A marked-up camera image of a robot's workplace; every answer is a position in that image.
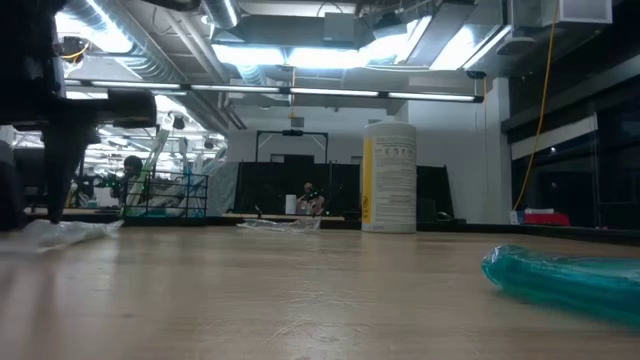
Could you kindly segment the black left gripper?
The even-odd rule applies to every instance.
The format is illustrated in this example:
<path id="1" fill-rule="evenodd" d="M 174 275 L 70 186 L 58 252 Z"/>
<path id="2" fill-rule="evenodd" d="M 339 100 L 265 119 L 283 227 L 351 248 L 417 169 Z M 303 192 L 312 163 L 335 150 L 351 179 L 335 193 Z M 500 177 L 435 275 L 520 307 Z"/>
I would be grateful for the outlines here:
<path id="1" fill-rule="evenodd" d="M 44 127 L 47 218 L 61 221 L 71 180 L 97 125 L 156 123 L 147 90 L 110 90 L 106 99 L 65 96 L 54 16 L 67 0 L 0 0 L 0 125 Z M 0 144 L 0 231 L 26 224 L 23 186 L 9 144 Z"/>

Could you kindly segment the black wire caddy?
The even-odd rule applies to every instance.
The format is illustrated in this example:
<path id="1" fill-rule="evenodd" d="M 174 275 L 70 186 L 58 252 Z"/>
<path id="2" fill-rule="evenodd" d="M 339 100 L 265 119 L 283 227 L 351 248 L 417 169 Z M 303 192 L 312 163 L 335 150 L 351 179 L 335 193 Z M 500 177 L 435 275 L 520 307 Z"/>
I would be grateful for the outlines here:
<path id="1" fill-rule="evenodd" d="M 202 174 L 178 174 L 175 180 L 143 173 L 122 185 L 121 215 L 144 218 L 204 218 L 208 180 Z"/>

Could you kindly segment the clear plastic wrapper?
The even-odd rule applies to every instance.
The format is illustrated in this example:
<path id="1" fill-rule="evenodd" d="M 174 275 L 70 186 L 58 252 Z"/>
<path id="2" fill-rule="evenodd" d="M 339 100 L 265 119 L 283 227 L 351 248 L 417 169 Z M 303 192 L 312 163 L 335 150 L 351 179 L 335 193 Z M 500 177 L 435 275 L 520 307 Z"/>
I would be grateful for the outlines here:
<path id="1" fill-rule="evenodd" d="M 246 219 L 238 224 L 238 227 L 251 230 L 286 232 L 286 233 L 307 233 L 320 229 L 321 219 L 304 218 L 294 221 L 270 221 L 266 219 Z"/>

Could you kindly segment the person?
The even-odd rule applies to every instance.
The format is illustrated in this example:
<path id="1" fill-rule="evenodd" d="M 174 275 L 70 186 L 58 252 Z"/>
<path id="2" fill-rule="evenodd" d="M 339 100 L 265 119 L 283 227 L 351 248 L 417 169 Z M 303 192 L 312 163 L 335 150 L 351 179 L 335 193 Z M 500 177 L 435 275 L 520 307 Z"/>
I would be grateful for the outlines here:
<path id="1" fill-rule="evenodd" d="M 297 198 L 297 209 L 312 216 L 321 216 L 324 213 L 325 198 L 311 182 L 304 184 L 303 194 Z"/>
<path id="2" fill-rule="evenodd" d="M 140 184 L 140 176 L 143 168 L 142 159 L 135 155 L 124 159 L 124 175 L 120 180 L 120 204 L 124 205 L 133 187 Z"/>

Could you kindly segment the grey blue cloth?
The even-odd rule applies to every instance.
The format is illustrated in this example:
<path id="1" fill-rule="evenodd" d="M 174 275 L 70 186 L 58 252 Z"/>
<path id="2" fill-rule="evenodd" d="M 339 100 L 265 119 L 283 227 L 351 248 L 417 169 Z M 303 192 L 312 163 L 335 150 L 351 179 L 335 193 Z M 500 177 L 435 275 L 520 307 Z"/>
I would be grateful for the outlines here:
<path id="1" fill-rule="evenodd" d="M 239 163 L 226 161 L 207 184 L 207 215 L 221 216 L 233 209 Z"/>

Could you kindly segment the wide black partition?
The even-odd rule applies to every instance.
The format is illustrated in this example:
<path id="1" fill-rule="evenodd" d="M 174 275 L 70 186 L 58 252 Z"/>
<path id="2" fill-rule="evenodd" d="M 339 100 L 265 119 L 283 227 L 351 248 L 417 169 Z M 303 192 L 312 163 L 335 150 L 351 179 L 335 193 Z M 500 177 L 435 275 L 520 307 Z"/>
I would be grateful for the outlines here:
<path id="1" fill-rule="evenodd" d="M 302 196 L 304 185 L 311 183 L 324 197 L 329 216 L 356 212 L 360 210 L 360 174 L 360 167 L 352 164 L 243 162 L 233 211 L 284 215 L 286 196 Z"/>

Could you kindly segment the white wipes canister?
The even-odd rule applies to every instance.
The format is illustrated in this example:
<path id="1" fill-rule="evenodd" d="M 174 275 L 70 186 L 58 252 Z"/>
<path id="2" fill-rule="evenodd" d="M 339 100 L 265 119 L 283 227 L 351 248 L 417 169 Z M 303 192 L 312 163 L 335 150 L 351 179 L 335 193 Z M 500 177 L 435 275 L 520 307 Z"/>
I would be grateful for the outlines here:
<path id="1" fill-rule="evenodd" d="M 417 226 L 416 128 L 404 122 L 365 127 L 361 228 L 413 234 Z"/>

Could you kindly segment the narrow black partition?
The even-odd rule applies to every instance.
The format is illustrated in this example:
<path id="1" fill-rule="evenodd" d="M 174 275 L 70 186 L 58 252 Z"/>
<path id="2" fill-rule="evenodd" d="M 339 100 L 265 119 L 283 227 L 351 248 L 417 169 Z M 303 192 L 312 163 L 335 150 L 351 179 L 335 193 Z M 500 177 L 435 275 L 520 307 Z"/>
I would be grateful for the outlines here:
<path id="1" fill-rule="evenodd" d="M 446 166 L 417 167 L 417 222 L 448 222 L 455 218 Z"/>

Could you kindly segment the red box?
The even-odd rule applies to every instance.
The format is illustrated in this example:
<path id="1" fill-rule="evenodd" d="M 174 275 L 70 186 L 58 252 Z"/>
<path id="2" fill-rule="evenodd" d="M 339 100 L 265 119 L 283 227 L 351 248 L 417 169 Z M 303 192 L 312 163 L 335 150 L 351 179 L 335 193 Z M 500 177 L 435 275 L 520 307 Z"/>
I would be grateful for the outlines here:
<path id="1" fill-rule="evenodd" d="M 562 213 L 525 213 L 523 220 L 527 225 L 563 227 L 571 225 L 569 217 Z"/>

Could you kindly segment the white ceiling air unit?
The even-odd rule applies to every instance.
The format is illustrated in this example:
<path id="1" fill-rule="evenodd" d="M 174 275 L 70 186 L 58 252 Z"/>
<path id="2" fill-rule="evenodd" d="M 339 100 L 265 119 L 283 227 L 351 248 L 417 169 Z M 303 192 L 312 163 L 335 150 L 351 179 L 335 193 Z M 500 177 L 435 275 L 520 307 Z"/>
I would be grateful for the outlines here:
<path id="1" fill-rule="evenodd" d="M 509 26 L 496 48 L 500 56 L 516 56 L 541 44 L 551 34 L 571 28 L 613 23 L 612 0 L 508 0 Z"/>

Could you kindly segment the large silver air duct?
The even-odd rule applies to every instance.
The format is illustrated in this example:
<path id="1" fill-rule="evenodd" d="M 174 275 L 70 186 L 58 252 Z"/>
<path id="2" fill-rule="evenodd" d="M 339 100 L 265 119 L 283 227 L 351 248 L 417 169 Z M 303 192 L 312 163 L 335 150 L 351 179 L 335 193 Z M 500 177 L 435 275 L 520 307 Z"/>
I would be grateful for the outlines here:
<path id="1" fill-rule="evenodd" d="M 129 52 L 117 53 L 115 59 L 142 80 L 187 82 L 187 77 L 119 0 L 68 0 L 62 12 L 100 35 L 106 35 L 107 30 L 122 34 L 132 43 L 132 48 Z M 207 130 L 226 134 L 229 130 L 242 129 L 233 116 L 203 95 L 188 92 L 183 96 L 171 95 L 171 98 L 185 106 L 188 113 Z"/>

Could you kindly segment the small silver air duct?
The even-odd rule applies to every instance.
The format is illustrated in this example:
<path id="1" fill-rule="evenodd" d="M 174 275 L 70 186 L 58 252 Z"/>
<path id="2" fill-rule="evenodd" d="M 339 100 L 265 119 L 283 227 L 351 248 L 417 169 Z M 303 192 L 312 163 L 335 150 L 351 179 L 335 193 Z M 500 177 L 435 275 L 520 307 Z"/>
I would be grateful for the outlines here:
<path id="1" fill-rule="evenodd" d="M 216 28 L 233 28 L 241 18 L 236 0 L 202 0 L 202 8 Z"/>

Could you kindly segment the black station frame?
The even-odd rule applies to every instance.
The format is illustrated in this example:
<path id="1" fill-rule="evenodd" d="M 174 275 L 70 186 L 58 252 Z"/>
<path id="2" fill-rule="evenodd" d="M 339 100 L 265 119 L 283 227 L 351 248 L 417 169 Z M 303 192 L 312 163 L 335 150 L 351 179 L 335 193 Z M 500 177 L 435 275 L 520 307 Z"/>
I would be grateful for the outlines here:
<path id="1" fill-rule="evenodd" d="M 324 138 L 324 144 L 321 145 L 321 148 L 324 150 L 324 163 L 327 164 L 329 163 L 329 156 L 328 156 L 328 150 L 329 150 L 329 133 L 327 132 L 309 132 L 309 131 L 303 131 L 303 130 L 299 130 L 299 129 L 289 129 L 289 130 L 280 130 L 280 131 L 274 131 L 274 130 L 257 130 L 256 134 L 255 134 L 255 149 L 254 149 L 254 161 L 255 162 L 259 162 L 259 154 L 260 154 L 260 148 L 266 144 L 266 141 L 261 143 L 260 142 L 260 137 L 263 134 L 269 134 L 269 135 L 281 135 L 281 136 L 286 136 L 286 137 L 302 137 L 302 136 L 311 136 L 315 139 L 316 136 L 321 136 Z"/>

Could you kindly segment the black aluminium frame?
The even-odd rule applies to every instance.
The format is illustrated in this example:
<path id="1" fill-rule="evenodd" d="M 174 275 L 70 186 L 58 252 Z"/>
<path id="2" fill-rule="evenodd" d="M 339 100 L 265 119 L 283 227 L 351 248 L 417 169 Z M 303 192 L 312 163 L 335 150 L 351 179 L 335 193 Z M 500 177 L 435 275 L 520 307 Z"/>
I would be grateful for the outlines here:
<path id="1" fill-rule="evenodd" d="M 412 100 L 455 103 L 481 103 L 484 96 L 465 94 L 446 94 L 432 92 L 398 92 L 380 90 L 353 90 L 309 88 L 296 86 L 250 86 L 250 85 L 217 85 L 190 83 L 158 83 L 115 80 L 66 79 L 64 84 L 71 87 L 92 87 L 104 89 L 145 89 L 152 91 L 175 92 L 225 92 L 260 95 L 308 95 L 336 96 L 368 99 Z"/>

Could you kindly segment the black table frame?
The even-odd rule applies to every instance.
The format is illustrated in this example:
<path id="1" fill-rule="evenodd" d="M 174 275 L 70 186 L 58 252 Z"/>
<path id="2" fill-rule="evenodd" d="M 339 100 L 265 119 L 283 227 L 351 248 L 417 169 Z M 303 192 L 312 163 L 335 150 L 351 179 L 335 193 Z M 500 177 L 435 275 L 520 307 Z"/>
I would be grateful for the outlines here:
<path id="1" fill-rule="evenodd" d="M 46 218 L 46 209 L 36 208 L 35 213 L 26 213 L 29 221 Z M 150 227 L 204 227 L 235 226 L 245 220 L 239 214 L 232 216 L 211 216 L 204 218 L 184 217 L 125 217 L 125 226 Z M 92 209 L 71 209 L 63 214 L 63 221 L 83 221 L 89 223 L 107 223 L 119 220 L 115 212 L 98 212 Z M 293 222 L 295 216 L 267 216 L 265 219 L 276 222 Z M 323 217 L 320 229 L 327 230 L 361 230 L 360 221 L 341 220 Z M 558 227 L 541 225 L 500 225 L 500 224 L 468 224 L 456 222 L 418 223 L 418 232 L 453 232 L 453 233 L 486 233 L 486 234 L 518 234 L 539 237 L 569 239 L 583 242 L 605 243 L 640 247 L 640 230 L 608 230 L 579 227 Z"/>

